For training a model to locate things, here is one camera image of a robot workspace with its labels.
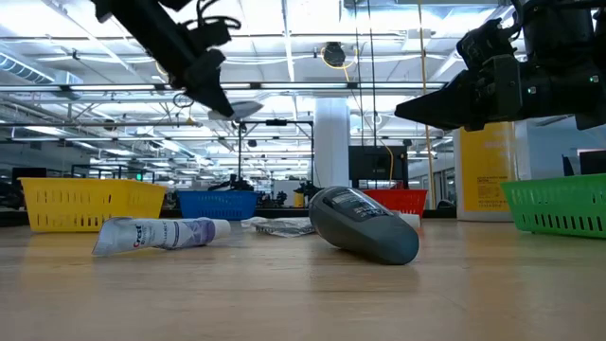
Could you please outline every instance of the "red basket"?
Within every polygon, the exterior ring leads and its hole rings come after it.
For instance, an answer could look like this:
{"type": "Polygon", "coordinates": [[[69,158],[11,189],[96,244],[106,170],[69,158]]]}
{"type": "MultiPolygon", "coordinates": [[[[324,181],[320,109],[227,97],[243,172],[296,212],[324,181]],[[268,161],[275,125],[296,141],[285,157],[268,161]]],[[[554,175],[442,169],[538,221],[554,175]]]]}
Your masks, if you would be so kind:
{"type": "Polygon", "coordinates": [[[367,189],[364,193],[391,210],[423,216],[427,189],[367,189]]]}

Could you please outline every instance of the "toothpaste tube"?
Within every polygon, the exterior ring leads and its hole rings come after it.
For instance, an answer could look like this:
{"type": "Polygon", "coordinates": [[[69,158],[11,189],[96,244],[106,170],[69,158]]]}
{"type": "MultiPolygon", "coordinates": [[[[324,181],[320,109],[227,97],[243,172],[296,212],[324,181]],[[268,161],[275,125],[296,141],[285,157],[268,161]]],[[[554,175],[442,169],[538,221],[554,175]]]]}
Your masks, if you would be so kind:
{"type": "Polygon", "coordinates": [[[93,255],[108,256],[146,247],[172,250],[206,245],[230,232],[229,222],[224,220],[112,218],[101,227],[93,255]]]}

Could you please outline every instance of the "blue basket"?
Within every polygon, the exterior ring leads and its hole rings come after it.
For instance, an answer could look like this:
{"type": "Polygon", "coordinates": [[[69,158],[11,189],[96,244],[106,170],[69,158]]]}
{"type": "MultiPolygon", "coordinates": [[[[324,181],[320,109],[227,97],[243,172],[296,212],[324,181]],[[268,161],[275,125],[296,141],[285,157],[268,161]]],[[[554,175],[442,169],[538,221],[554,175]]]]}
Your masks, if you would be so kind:
{"type": "Polygon", "coordinates": [[[258,194],[252,191],[179,191],[183,218],[206,217],[240,221],[255,214],[258,194]]]}

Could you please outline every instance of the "tube cap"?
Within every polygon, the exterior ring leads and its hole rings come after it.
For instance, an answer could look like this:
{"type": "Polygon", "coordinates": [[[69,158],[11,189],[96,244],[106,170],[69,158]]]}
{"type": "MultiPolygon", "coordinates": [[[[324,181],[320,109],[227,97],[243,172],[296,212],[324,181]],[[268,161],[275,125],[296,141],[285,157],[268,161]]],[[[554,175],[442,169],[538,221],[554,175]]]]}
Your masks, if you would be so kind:
{"type": "Polygon", "coordinates": [[[226,220],[213,219],[215,225],[215,239],[226,238],[231,234],[231,224],[226,220]]]}

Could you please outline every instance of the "black monitor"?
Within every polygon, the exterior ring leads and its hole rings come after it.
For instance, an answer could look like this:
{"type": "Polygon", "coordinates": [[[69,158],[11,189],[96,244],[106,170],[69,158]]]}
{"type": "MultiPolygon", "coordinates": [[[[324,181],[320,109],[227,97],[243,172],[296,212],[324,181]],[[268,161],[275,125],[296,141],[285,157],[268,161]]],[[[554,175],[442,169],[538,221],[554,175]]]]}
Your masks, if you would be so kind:
{"type": "MultiPolygon", "coordinates": [[[[408,183],[407,148],[389,147],[394,154],[392,180],[408,183]]],[[[349,146],[349,180],[357,188],[359,180],[389,180],[391,157],[383,146],[349,146]]]]}
{"type": "Polygon", "coordinates": [[[606,173],[606,151],[591,151],[579,153],[580,173],[602,174],[606,173]]]}

